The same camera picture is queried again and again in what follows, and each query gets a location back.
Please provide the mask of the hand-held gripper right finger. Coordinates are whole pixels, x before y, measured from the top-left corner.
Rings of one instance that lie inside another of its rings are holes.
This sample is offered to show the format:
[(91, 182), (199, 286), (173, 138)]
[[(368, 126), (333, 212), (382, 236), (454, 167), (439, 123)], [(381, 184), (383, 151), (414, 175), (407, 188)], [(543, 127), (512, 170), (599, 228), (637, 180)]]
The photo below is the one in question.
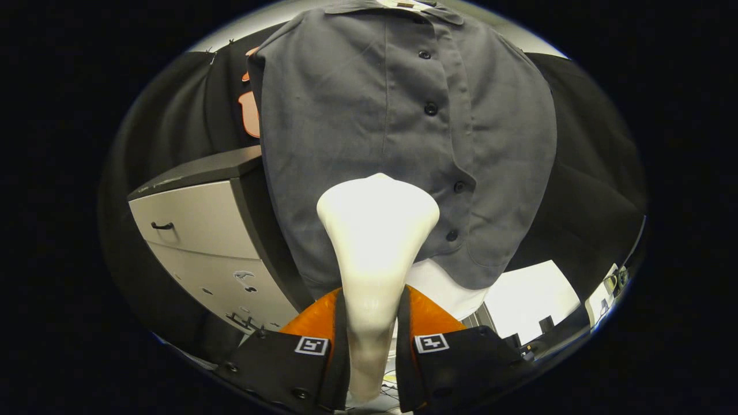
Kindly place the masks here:
[(403, 412), (464, 413), (518, 388), (535, 372), (490, 327), (467, 328), (406, 286), (398, 308), (396, 380)]

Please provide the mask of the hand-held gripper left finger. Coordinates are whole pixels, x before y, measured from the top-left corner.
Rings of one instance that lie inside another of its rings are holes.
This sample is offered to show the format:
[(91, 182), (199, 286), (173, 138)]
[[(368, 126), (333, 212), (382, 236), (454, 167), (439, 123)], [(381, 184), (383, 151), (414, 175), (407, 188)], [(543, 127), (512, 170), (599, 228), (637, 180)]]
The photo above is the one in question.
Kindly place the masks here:
[(338, 288), (279, 331), (254, 331), (214, 374), (264, 412), (343, 410), (351, 375), (347, 328)]

